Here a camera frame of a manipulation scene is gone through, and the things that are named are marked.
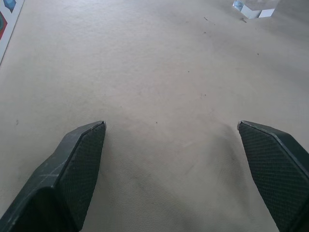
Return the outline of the clear acrylic block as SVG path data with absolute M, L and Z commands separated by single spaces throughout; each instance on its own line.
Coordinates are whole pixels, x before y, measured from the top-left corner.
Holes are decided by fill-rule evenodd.
M 248 19 L 271 17 L 280 0 L 234 0 L 233 7 Z

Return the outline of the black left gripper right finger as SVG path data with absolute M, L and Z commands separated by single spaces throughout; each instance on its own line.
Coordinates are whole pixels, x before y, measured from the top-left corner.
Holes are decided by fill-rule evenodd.
M 280 232 L 309 232 L 309 153 L 290 134 L 240 121 L 251 175 Z

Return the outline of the white printed card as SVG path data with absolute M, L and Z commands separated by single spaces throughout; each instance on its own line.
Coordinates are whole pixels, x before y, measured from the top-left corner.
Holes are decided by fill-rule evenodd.
M 0 64 L 25 0 L 0 0 Z

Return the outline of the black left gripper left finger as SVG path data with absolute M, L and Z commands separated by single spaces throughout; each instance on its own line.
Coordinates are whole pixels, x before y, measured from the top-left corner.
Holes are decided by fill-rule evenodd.
M 67 133 L 0 218 L 0 232 L 80 232 L 98 179 L 105 121 Z

